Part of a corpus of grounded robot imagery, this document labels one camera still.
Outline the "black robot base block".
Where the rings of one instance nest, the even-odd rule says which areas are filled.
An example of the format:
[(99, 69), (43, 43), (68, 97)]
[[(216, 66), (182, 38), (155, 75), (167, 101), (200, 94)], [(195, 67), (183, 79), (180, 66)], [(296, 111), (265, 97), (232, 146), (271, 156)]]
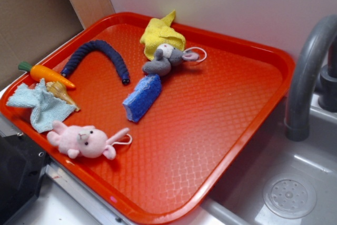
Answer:
[(1, 224), (9, 224), (40, 193), (49, 155), (24, 133), (1, 137)]

